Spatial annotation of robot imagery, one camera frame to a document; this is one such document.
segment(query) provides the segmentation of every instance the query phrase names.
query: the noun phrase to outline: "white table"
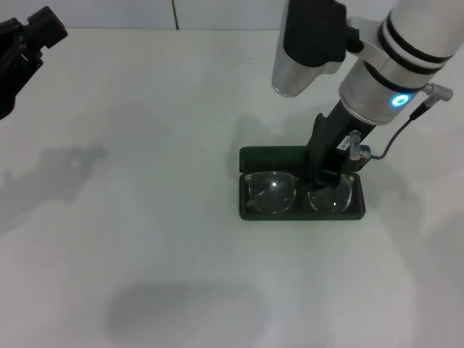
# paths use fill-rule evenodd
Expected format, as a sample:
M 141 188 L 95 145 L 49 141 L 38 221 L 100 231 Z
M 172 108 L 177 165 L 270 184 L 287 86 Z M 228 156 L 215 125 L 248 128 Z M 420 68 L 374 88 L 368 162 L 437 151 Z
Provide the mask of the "white table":
M 305 144 L 354 62 L 285 99 L 276 35 L 70 30 L 45 53 L 0 123 L 0 347 L 463 345 L 464 53 L 435 79 L 455 99 L 362 170 L 361 221 L 244 222 L 238 150 Z

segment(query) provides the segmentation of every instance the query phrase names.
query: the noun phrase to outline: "cable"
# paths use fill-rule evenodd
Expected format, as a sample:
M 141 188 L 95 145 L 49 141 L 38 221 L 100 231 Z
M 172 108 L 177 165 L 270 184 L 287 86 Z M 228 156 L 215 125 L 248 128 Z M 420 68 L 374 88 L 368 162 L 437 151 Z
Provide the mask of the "cable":
M 398 135 L 414 120 L 417 120 L 420 116 L 422 116 L 423 114 L 426 113 L 427 110 L 429 110 L 431 107 L 433 107 L 433 105 L 438 101 L 438 99 L 435 99 L 435 98 L 431 98 L 429 97 L 427 100 L 425 100 L 424 102 L 422 102 L 414 111 L 413 113 L 411 113 L 411 115 L 409 116 L 409 120 L 407 120 L 405 122 L 405 124 L 399 129 L 397 130 L 397 132 L 392 136 L 392 138 L 390 139 L 389 143 L 386 145 L 386 148 L 385 148 L 385 151 L 383 154 L 381 154 L 380 156 L 376 156 L 374 154 L 372 154 L 370 156 L 371 159 L 373 160 L 382 160 L 383 158 L 385 158 L 386 154 L 389 152 L 390 150 L 390 147 L 392 147 L 392 144 L 393 142 L 395 141 L 396 138 L 398 138 Z

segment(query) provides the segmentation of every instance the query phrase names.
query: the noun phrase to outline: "gray cable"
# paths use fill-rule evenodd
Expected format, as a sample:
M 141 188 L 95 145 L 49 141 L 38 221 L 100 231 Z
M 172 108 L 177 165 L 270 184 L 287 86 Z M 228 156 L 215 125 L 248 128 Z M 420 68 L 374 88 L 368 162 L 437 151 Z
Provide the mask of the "gray cable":
M 370 158 L 372 158 L 373 160 L 382 160 L 383 158 L 385 158 L 386 154 L 388 153 L 388 151 L 390 150 L 390 147 L 392 147 L 392 144 L 393 144 L 393 141 L 398 137 L 398 135 L 412 122 L 413 120 L 409 119 L 406 121 L 406 123 L 404 125 L 402 125 L 402 127 L 397 130 L 397 132 L 392 136 L 392 138 L 390 139 L 389 143 L 386 145 L 386 148 L 385 148 L 385 151 L 383 154 L 381 154 L 380 156 L 376 156 L 374 154 L 372 154 L 370 156 Z

